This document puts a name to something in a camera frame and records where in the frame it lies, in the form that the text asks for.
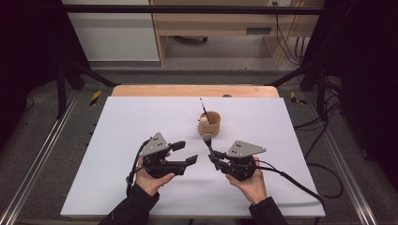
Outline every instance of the floor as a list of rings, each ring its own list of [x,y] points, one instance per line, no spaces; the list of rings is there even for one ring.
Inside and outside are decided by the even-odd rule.
[[[265,51],[260,37],[209,37],[207,43],[171,38],[164,67],[159,63],[114,63],[93,62],[93,68],[104,77],[121,83],[224,83],[265,84],[275,81],[293,70],[288,60],[280,67],[274,67]],[[294,125],[300,125],[316,118],[314,113],[314,91],[300,92],[301,77],[279,87],[281,97]],[[47,83],[29,94],[26,112],[21,117],[14,134],[0,152],[0,212],[4,219],[14,197],[21,197],[22,205],[15,207],[15,224],[96,224],[97,220],[73,220],[59,216],[68,194],[86,145],[100,117],[101,109],[112,88],[105,87],[84,76],[83,91],[71,91],[69,98],[75,98],[67,123],[57,136],[54,145],[45,146],[52,132],[57,115],[57,95],[54,82]],[[89,106],[93,93],[101,90],[96,106]],[[292,102],[291,93],[297,100]],[[329,105],[339,99],[327,92]],[[327,131],[316,144],[308,162],[326,166],[339,174],[344,181],[344,192],[340,198],[325,199],[327,216],[320,224],[398,224],[398,194],[380,170],[378,164],[362,158],[360,144],[344,116],[344,108],[330,112]],[[297,130],[303,154],[307,153],[320,132],[319,124],[308,130]],[[40,151],[49,147],[50,152]],[[344,165],[339,164],[341,154]],[[37,176],[31,186],[24,178],[29,174],[37,156],[44,156]],[[334,195],[339,186],[329,172],[312,167],[315,185],[324,195]],[[27,195],[18,195],[19,188],[25,188]],[[313,224],[311,219],[290,218],[291,224]],[[182,225],[186,219],[151,219],[149,224]],[[238,225],[234,219],[196,219],[193,224]]]

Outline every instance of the person's left hand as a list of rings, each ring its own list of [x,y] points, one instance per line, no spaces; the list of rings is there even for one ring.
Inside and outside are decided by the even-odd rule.
[[[140,157],[138,160],[138,165],[141,166],[143,164],[143,158]],[[172,172],[164,175],[161,178],[153,178],[149,175],[145,169],[141,169],[137,172],[137,178],[135,179],[135,183],[142,188],[146,194],[150,196],[154,196],[158,189],[169,183],[176,175]]]

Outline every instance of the white table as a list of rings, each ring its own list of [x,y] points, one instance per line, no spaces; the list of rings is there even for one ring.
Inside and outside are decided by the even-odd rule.
[[[227,151],[235,140],[267,148],[257,155],[316,192],[284,101],[279,97],[202,97],[208,111],[222,117],[213,148]],[[152,217],[244,218],[250,203],[215,170],[197,131],[203,112],[199,97],[109,97],[76,175],[62,216],[98,217],[109,214],[126,198],[126,181],[142,142],[161,132],[169,143],[186,147],[169,160],[199,155],[183,176],[160,189]],[[323,217],[320,202],[277,173],[264,172],[268,195],[286,217]]]

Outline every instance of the gray floor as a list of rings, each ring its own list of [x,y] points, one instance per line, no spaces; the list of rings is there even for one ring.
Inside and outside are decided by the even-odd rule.
[[[285,60],[282,67],[273,67],[265,51],[264,42],[256,38],[210,37],[208,43],[187,43],[171,39],[166,65],[133,63],[96,64],[99,73],[121,83],[225,83],[225,84],[263,84],[270,83],[283,76],[295,66]],[[313,92],[301,93],[297,88],[297,78],[279,88],[281,97],[294,125],[303,124],[315,118],[310,104],[301,105],[290,101],[291,91],[298,99],[313,99]],[[112,88],[105,87],[84,77],[86,86],[78,92],[76,104],[70,113],[63,131],[54,145],[40,172],[36,184],[26,199],[16,224],[62,224],[80,220],[60,217],[59,213],[66,193],[70,188],[84,157],[106,97]],[[89,102],[96,90],[102,94],[96,106]],[[4,212],[12,201],[24,176],[28,173],[41,146],[50,133],[57,114],[57,95],[55,82],[49,82],[29,94],[35,103],[23,114],[19,125],[0,152],[0,212]],[[27,100],[27,107],[32,104]],[[377,224],[398,224],[398,194],[391,186],[378,164],[365,160],[361,156],[360,145],[356,141],[351,127],[344,115],[336,111],[330,118],[329,131],[344,155],[353,177],[358,182],[366,202],[369,204]],[[297,131],[303,153],[306,153],[320,129]],[[330,146],[321,138],[308,158],[308,162],[322,164],[337,171],[330,155]],[[334,194],[338,184],[329,173],[310,168],[318,191]],[[353,204],[353,198],[344,191],[338,199],[325,199],[326,217],[321,224],[366,224]],[[309,219],[290,218],[291,224],[312,224]],[[158,220],[151,219],[149,224],[188,224],[186,219]],[[90,220],[81,224],[90,224]],[[193,224],[235,225],[239,221],[232,219],[196,219]]]

